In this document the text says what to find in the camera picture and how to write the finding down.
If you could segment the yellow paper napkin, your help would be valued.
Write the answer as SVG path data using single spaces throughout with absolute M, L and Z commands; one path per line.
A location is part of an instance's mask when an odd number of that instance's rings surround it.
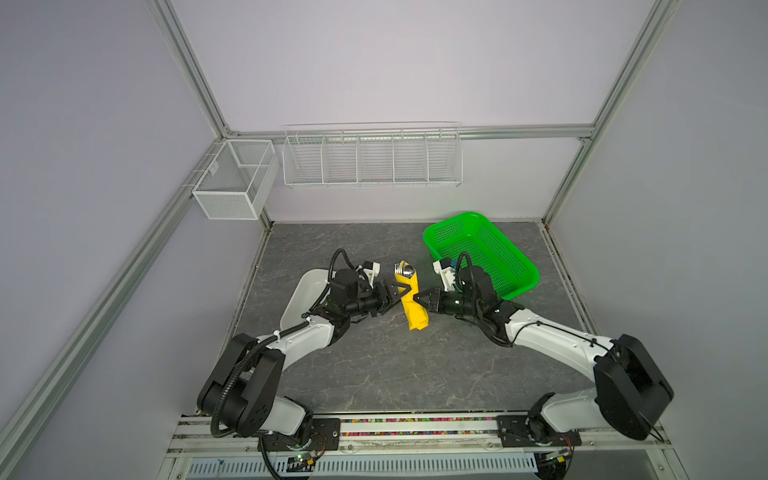
M 406 283 L 412 287 L 412 290 L 401 301 L 404 309 L 405 316 L 408 320 L 410 330 L 423 330 L 429 325 L 429 317 L 427 311 L 415 302 L 415 294 L 419 292 L 418 276 L 416 275 L 407 279 L 400 275 L 400 268 L 403 262 L 395 264 L 394 276 L 396 282 Z

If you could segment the silver spoon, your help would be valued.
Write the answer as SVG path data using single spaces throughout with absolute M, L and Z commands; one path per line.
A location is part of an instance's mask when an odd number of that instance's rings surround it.
M 416 275 L 416 270 L 412 265 L 403 262 L 400 268 L 400 275 L 404 278 L 411 279 Z

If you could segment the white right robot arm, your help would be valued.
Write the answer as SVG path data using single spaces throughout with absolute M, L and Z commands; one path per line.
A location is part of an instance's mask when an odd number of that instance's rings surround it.
M 674 390 L 639 339 L 579 331 L 504 300 L 490 275 L 467 253 L 460 254 L 456 266 L 445 261 L 439 265 L 447 281 L 415 294 L 416 304 L 469 321 L 497 346 L 544 354 L 592 382 L 592 387 L 570 394 L 542 395 L 523 422 L 532 442 L 548 445 L 571 431 L 603 428 L 637 441 L 658 438 L 656 424 Z

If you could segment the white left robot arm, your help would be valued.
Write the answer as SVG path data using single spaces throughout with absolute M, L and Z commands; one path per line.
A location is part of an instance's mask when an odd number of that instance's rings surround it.
M 375 317 L 404 301 L 412 288 L 382 279 L 379 264 L 353 264 L 342 248 L 326 269 L 307 272 L 297 285 L 277 330 L 240 333 L 225 346 L 197 399 L 210 416 L 215 438 L 281 435 L 309 443 L 312 411 L 278 394 L 282 373 L 309 354 L 342 338 L 356 320 Z

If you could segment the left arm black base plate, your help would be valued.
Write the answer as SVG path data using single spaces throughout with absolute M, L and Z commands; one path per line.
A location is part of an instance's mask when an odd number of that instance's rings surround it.
M 341 419 L 312 417 L 304 421 L 293 435 L 272 433 L 260 438 L 268 452 L 299 450 L 336 451 L 341 439 Z

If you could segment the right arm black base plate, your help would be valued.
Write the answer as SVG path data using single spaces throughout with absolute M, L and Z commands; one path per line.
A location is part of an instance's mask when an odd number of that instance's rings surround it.
M 498 437 L 505 448 L 517 447 L 576 447 L 582 445 L 576 431 L 556 432 L 543 420 L 527 414 L 507 414 L 496 417 Z

